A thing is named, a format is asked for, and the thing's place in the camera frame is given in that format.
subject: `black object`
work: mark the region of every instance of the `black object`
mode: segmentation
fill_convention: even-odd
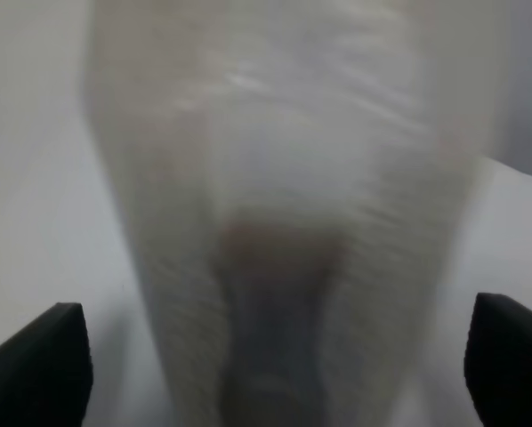
[[[464,375],[486,427],[532,427],[532,311],[504,295],[478,294]]]
[[[0,427],[77,427],[93,384],[80,304],[59,303],[0,346]]]

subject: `black plastic piece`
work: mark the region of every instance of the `black plastic piece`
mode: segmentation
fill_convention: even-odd
[[[486,427],[532,427],[532,311],[504,295],[478,294],[464,375]]]
[[[0,427],[80,426],[92,384],[82,306],[56,304],[0,346]]]

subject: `white wall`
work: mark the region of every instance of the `white wall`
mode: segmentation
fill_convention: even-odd
[[[133,269],[78,105],[86,0],[0,0],[0,343],[81,302],[95,372],[86,425],[171,420]]]

